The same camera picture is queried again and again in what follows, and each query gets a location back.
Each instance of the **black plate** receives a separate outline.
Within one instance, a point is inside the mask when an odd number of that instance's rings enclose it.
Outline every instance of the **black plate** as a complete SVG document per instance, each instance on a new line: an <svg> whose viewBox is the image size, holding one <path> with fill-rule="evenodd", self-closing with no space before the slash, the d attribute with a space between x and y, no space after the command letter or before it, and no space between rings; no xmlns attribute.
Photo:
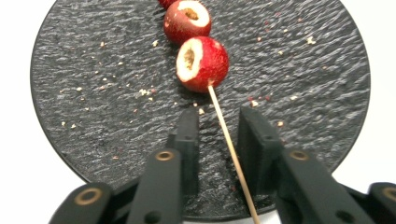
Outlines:
<svg viewBox="0 0 396 224"><path fill-rule="evenodd" d="M213 17L211 36L231 60L217 95L235 143L239 107L252 98L274 126L283 121L277 128L285 147L308 150L333 171L358 137L370 94L366 50L343 5L202 2ZM210 97L186 91L177 80L177 47L163 34L163 15L156 0L58 0L33 53L39 121L81 178L116 188L144 172L148 154L164 146L180 113L197 103L205 111L201 189L185 218L247 217ZM308 44L310 36L315 44ZM255 203L260 214L274 208L268 196Z"/></svg>

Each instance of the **white background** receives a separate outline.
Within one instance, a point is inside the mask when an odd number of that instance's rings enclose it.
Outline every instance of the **white background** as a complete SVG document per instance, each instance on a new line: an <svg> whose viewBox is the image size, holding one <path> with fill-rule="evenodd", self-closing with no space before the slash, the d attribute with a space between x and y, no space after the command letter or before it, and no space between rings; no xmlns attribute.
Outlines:
<svg viewBox="0 0 396 224"><path fill-rule="evenodd" d="M1 5L1 223L48 223L68 193L84 184L51 147L38 123L30 93L35 38L54 2L11 0ZM396 3L342 2L357 23L368 51L372 90L358 141L333 176L366 192L374 182L396 183ZM262 223L279 223L276 212L261 219Z"/></svg>

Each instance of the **cut fruit opening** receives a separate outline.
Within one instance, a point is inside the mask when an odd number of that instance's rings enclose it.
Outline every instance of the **cut fruit opening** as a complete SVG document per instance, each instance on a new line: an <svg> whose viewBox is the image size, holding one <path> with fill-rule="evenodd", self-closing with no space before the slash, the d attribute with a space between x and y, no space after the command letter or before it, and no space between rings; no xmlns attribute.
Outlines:
<svg viewBox="0 0 396 224"><path fill-rule="evenodd" d="M186 64L186 67L191 70L192 65L194 64L194 51L192 49L188 49L186 53L184 54L184 63Z"/></svg>
<svg viewBox="0 0 396 224"><path fill-rule="evenodd" d="M199 20L198 14L192 8L184 9L184 14L191 20L194 20L194 21Z"/></svg>

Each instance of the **textured black surface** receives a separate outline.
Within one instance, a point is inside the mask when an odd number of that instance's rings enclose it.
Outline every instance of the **textured black surface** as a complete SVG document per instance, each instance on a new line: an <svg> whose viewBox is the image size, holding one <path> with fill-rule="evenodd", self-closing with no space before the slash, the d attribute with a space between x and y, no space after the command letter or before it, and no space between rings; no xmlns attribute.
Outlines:
<svg viewBox="0 0 396 224"><path fill-rule="evenodd" d="M308 150L333 171L361 130L370 93L365 47L342 4L202 2L213 18L211 36L231 60L217 95L234 142L239 106L252 97L270 122L284 122L278 132L285 147ZM179 84L177 48L163 34L163 15L156 0L58 0L32 59L40 123L78 175L116 188L143 173L148 154L164 146L183 109L197 103L205 111L200 193L185 217L246 217L215 109L208 95ZM307 43L309 36L315 44ZM259 213L274 208L267 196L255 203Z"/></svg>

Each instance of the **red fruit skin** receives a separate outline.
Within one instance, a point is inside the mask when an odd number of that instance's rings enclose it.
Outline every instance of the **red fruit skin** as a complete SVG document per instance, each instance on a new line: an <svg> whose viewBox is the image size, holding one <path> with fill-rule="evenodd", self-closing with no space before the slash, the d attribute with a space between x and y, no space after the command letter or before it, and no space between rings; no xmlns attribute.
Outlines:
<svg viewBox="0 0 396 224"><path fill-rule="evenodd" d="M197 36L201 40L203 57L199 63L196 77L181 82L190 91L208 93L208 86L216 88L226 78L229 69L229 58L226 49L215 39L207 36Z"/></svg>
<svg viewBox="0 0 396 224"><path fill-rule="evenodd" d="M183 11L178 10L178 5L184 0L178 0L167 10L163 19L163 31L166 37L177 45L182 45L186 40L195 36L209 36L212 28L212 19L209 23L199 27L191 22L191 19Z"/></svg>
<svg viewBox="0 0 396 224"><path fill-rule="evenodd" d="M158 2L163 8L168 9L176 0L158 0Z"/></svg>

